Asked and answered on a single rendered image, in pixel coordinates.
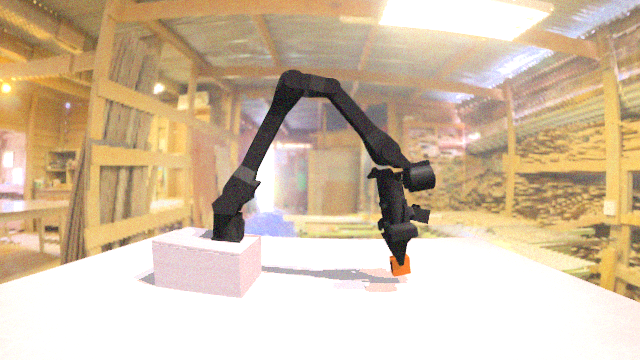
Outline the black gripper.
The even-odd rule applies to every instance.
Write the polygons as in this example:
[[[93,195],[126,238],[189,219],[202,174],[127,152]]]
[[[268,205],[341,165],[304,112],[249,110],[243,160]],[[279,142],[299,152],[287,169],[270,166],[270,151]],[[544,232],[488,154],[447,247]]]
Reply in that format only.
[[[380,198],[382,217],[378,221],[378,231],[381,233],[391,254],[397,259],[398,265],[404,265],[407,243],[418,237],[418,227],[411,222],[404,223],[404,204],[407,199],[404,195]]]

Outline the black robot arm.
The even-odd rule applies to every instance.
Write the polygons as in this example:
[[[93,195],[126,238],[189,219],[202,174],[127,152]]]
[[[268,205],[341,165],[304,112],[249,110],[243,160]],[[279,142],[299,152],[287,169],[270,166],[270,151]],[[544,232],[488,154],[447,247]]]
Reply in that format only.
[[[288,70],[278,80],[271,108],[243,162],[223,187],[222,195],[211,204],[214,219],[212,241],[240,243],[244,238],[245,219],[243,212],[239,211],[243,204],[254,199],[261,184],[256,180],[258,169],[284,118],[302,97],[329,99],[360,136],[373,162],[403,169],[393,172],[391,168],[378,170],[372,167],[367,179],[376,178],[379,198],[404,195],[403,186],[410,193],[435,188],[436,175],[430,160],[410,163],[401,153],[399,144],[372,123],[337,79]]]

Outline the orange block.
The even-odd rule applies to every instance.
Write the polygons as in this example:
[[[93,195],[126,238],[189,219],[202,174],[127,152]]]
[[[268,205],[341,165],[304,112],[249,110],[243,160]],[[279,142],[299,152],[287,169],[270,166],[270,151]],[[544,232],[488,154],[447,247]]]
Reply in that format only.
[[[404,261],[404,265],[400,266],[397,263],[397,259],[394,256],[389,256],[390,266],[391,266],[391,274],[395,276],[407,275],[411,273],[410,270],[410,259],[408,254],[406,254],[406,258]]]

